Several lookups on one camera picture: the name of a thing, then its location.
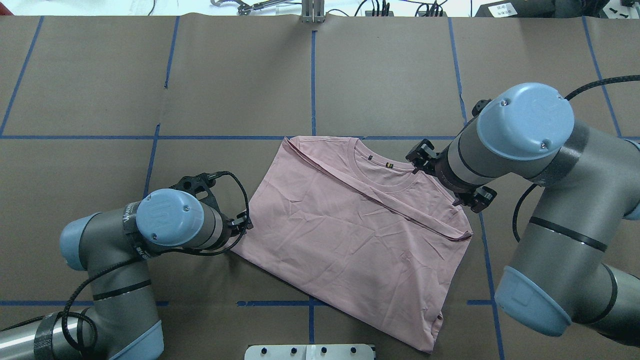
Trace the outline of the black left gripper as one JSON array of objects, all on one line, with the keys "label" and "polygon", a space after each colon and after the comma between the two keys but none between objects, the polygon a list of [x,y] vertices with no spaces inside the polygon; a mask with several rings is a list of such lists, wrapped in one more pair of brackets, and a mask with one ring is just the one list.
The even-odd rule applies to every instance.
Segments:
[{"label": "black left gripper", "polygon": [[224,248],[231,238],[245,234],[253,228],[254,225],[250,222],[250,215],[247,212],[241,212],[237,218],[222,215],[222,230],[217,241],[217,248]]}]

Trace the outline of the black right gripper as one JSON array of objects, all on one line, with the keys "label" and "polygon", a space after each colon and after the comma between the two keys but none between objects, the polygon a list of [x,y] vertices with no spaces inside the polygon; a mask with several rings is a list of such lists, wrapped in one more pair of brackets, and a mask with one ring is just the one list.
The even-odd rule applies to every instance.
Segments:
[{"label": "black right gripper", "polygon": [[454,193],[453,207],[468,207],[474,214],[487,209],[498,192],[488,186],[476,187],[460,178],[450,166],[448,150],[437,152],[427,138],[418,142],[406,155],[413,166],[412,174],[434,174],[441,184]]}]

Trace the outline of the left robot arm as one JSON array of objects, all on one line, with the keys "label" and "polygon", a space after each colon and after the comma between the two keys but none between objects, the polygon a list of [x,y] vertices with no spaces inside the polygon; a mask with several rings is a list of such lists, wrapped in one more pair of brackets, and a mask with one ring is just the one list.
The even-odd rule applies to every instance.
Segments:
[{"label": "left robot arm", "polygon": [[124,208],[69,223],[62,257],[85,280],[63,310],[1,331],[3,360],[156,360],[162,321],[147,261],[169,253],[217,256],[252,228],[247,210],[231,219],[212,194],[197,199],[158,189]]}]

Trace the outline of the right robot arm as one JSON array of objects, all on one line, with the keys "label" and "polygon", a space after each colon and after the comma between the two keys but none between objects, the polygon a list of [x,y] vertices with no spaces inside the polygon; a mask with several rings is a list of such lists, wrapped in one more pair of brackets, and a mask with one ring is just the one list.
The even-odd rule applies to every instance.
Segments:
[{"label": "right robot arm", "polygon": [[496,305],[549,337],[575,323],[638,347],[639,278],[602,258],[621,221],[639,219],[639,144],[576,119],[569,100],[546,84],[515,85],[477,103],[444,150],[423,139],[406,159],[476,214],[496,197],[489,182],[506,174],[542,187]]}]

